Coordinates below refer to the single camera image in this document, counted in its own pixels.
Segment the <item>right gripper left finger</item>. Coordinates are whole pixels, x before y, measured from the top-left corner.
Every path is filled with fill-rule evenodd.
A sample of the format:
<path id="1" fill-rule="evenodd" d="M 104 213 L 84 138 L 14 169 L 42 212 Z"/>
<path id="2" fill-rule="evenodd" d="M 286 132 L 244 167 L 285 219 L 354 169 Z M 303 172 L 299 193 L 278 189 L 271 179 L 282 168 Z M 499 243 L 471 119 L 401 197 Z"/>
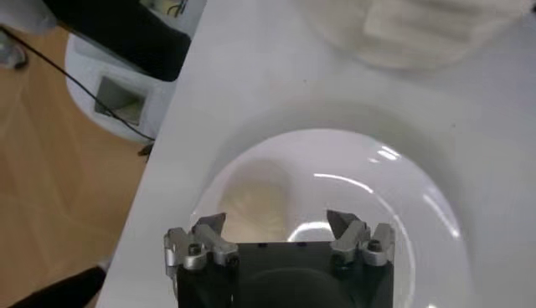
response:
<path id="1" fill-rule="evenodd" d="M 177 276 L 180 267 L 202 270 L 210 255 L 219 266 L 230 267 L 238 262 L 238 244 L 221 237 L 225 220 L 226 213 L 218 213 L 200 218 L 188 232 L 170 228 L 163 237 L 166 275 Z"/>

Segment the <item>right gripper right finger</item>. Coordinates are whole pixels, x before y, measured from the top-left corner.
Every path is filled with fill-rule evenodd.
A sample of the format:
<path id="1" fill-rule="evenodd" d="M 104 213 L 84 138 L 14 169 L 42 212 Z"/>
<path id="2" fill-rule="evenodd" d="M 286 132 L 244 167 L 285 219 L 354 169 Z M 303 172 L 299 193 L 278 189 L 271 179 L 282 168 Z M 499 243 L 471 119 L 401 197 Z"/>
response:
<path id="1" fill-rule="evenodd" d="M 353 213 L 327 210 L 327 221 L 335 239 L 329 244 L 337 265 L 362 258 L 366 265 L 381 267 L 394 263 L 395 234 L 388 223 L 371 228 Z"/>

